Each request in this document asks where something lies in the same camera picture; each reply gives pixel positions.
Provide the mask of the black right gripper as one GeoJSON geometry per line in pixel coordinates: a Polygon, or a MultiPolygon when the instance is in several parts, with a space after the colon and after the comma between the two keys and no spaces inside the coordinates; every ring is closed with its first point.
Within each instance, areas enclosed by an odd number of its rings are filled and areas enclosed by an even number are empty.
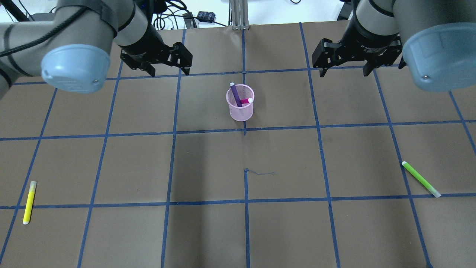
{"type": "Polygon", "coordinates": [[[403,45],[397,34],[379,35],[365,29],[357,20],[351,20],[340,42],[323,38],[312,53],[312,66],[319,70],[323,78],[329,68],[344,63],[341,47],[345,55],[364,59],[363,75],[369,76],[381,66],[391,66],[402,53],[403,45]]]}

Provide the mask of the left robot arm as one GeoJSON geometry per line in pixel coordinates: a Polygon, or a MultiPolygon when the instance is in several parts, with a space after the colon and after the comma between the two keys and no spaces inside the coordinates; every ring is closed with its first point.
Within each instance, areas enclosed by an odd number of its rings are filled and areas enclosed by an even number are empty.
{"type": "Polygon", "coordinates": [[[1,96],[20,77],[40,76],[52,87],[95,93],[107,78],[112,44],[131,69],[154,77],[154,65],[189,75],[192,53],[181,42],[168,46],[150,13],[133,0],[59,0],[51,21],[1,23],[1,96]]]}

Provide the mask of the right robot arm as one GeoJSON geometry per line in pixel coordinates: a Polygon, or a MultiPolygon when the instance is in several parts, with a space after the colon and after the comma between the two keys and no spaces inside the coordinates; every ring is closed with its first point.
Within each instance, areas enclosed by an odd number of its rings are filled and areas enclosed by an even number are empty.
{"type": "Polygon", "coordinates": [[[338,42],[323,38],[312,66],[365,61],[363,75],[381,66],[408,67],[415,85],[446,92],[475,85],[474,0],[352,0],[352,18],[338,42]]]}

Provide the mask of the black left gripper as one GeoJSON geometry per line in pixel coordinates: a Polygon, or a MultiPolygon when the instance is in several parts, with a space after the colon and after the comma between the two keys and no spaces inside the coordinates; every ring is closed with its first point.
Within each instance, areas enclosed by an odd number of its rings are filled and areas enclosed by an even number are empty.
{"type": "Polygon", "coordinates": [[[150,24],[130,22],[119,27],[119,47],[121,60],[131,70],[139,69],[155,77],[156,70],[151,64],[165,64],[190,75],[192,53],[182,42],[167,46],[150,24]]]}

